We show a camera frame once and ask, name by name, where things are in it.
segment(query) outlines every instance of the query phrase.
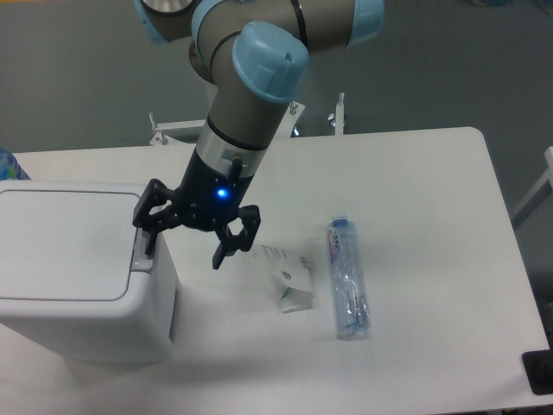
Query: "blue object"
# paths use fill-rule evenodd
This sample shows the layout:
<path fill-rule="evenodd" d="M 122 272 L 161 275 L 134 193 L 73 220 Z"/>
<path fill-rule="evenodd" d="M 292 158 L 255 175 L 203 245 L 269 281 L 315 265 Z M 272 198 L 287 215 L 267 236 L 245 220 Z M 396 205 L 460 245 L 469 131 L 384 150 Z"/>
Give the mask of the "blue object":
<path fill-rule="evenodd" d="M 232 46 L 232 63 L 242 82 L 257 96 L 284 104 L 300 89 L 309 52 L 286 30 L 266 22 L 250 22 Z"/>
<path fill-rule="evenodd" d="M 363 337 L 371 325 L 355 224 L 340 216 L 327 228 L 336 328 L 341 339 Z"/>
<path fill-rule="evenodd" d="M 30 180 L 15 156 L 0 147 L 0 180 Z"/>
<path fill-rule="evenodd" d="M 196 42 L 196 48 L 201 56 L 200 46 L 198 43 L 198 36 L 200 35 L 200 26 L 206 17 L 207 13 L 211 11 L 213 7 L 217 4 L 223 2 L 224 0 L 203 0 L 198 7 L 196 8 L 194 15 L 192 16 L 192 37 L 194 42 Z"/>
<path fill-rule="evenodd" d="M 355 0 L 352 34 L 347 46 L 375 36 L 384 23 L 384 0 Z"/>
<path fill-rule="evenodd" d="M 230 192 L 226 188 L 220 188 L 219 190 L 217 190 L 217 197 L 219 197 L 220 199 L 226 200 L 229 196 Z"/>
<path fill-rule="evenodd" d="M 146 12 L 144 11 L 144 7 L 142 6 L 140 0 L 135 0 L 135 8 L 137 9 L 138 16 L 140 17 L 140 21 L 142 22 L 142 25 L 144 26 L 149 39 L 158 44 L 168 43 L 168 40 L 159 34 L 157 29 L 149 20 L 148 15 L 146 15 Z"/>

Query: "white cardboard box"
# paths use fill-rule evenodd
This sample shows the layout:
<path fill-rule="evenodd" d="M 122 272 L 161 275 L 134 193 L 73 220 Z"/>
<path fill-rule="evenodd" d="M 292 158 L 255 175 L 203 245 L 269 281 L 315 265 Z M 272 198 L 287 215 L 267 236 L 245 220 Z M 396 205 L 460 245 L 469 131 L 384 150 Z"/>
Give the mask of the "white cardboard box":
<path fill-rule="evenodd" d="M 0 322 L 67 358 L 159 361 L 173 352 L 178 277 L 132 226 L 143 186 L 0 182 Z"/>

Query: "gray floor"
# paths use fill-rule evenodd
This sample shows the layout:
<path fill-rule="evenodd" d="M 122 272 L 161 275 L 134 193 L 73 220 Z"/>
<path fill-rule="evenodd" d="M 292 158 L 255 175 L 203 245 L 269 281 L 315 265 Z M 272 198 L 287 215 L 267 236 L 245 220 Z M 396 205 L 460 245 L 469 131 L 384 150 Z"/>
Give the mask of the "gray floor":
<path fill-rule="evenodd" d="M 474 126 L 511 209 L 553 145 L 553 16 L 531 0 L 386 7 L 378 38 L 312 58 L 298 98 L 304 133 L 328 134 L 340 91 L 351 133 Z M 150 111 L 160 122 L 204 118 L 207 97 L 188 42 L 149 43 L 131 0 L 0 3 L 0 145 L 145 145 Z M 553 197 L 518 240 L 540 302 L 553 301 Z"/>

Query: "bottle label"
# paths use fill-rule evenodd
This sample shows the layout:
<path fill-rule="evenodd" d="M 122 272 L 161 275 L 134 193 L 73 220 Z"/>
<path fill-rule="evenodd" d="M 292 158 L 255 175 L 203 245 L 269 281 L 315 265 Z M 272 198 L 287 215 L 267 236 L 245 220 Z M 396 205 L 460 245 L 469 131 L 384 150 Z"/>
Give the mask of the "bottle label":
<path fill-rule="evenodd" d="M 327 242 L 330 251 L 330 263 L 333 264 L 340 256 L 340 234 L 335 227 L 327 228 Z"/>

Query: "blue led light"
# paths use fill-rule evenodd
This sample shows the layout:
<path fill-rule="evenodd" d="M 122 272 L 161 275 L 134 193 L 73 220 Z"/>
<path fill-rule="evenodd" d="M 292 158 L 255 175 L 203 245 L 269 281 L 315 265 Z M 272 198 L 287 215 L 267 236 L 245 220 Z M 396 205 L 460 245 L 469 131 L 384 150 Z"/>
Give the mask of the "blue led light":
<path fill-rule="evenodd" d="M 219 190 L 217 190 L 217 197 L 219 197 L 220 199 L 228 199 L 229 195 L 229 191 L 226 188 L 220 188 Z"/>

